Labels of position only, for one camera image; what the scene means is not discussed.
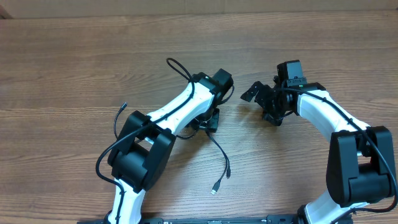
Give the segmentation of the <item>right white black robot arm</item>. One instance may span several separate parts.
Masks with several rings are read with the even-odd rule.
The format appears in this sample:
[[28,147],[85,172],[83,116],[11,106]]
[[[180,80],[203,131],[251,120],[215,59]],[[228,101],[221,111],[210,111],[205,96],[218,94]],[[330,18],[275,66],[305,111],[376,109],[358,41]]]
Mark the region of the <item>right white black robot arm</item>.
[[352,223],[356,212],[387,213],[397,206],[394,146],[386,127],[356,119],[319,83],[255,82],[241,99],[255,101],[274,126],[290,114],[307,119],[330,144],[326,190],[293,215],[268,215],[267,223]]

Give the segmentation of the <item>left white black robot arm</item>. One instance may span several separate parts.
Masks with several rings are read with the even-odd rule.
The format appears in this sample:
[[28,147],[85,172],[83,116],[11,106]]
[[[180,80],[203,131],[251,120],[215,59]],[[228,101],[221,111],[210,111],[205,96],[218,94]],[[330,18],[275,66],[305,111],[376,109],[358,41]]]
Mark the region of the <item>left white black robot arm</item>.
[[212,77],[194,74],[186,89],[162,108],[129,115],[116,142],[106,151],[116,193],[105,223],[140,222],[144,196],[162,175],[177,134],[187,126],[215,132],[217,107],[231,87],[233,78],[223,69]]

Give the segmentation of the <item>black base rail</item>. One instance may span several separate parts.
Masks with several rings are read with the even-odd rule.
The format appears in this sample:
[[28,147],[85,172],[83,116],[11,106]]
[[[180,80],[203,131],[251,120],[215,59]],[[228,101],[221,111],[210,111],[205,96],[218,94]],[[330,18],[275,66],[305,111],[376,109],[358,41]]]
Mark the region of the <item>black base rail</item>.
[[257,218],[189,218],[189,219],[162,219],[142,218],[139,224],[298,224],[296,215],[268,215]]

